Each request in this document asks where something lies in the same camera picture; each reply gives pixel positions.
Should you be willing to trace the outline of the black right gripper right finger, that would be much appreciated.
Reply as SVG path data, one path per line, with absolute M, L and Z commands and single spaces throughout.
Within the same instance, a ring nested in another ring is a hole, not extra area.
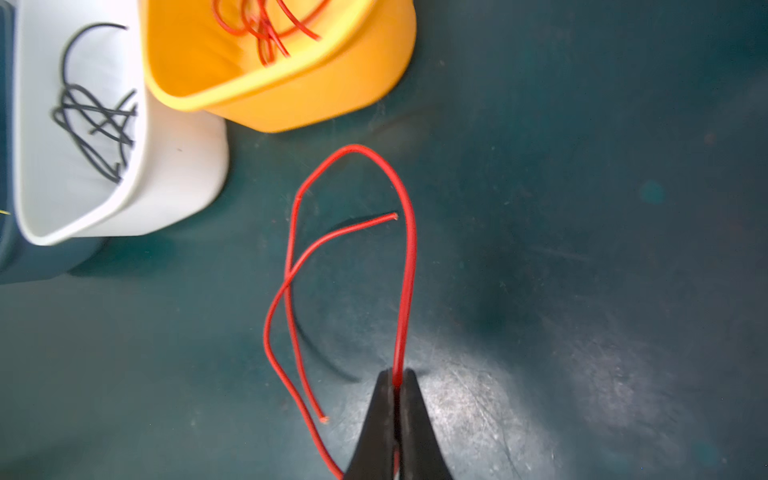
M 405 369 L 398 399 L 400 478 L 452 480 L 412 369 Z

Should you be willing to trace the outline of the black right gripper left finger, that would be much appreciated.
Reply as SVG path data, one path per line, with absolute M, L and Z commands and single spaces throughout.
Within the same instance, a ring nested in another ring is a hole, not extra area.
M 379 373 L 344 480 L 391 480 L 395 476 L 396 400 L 392 371 Z

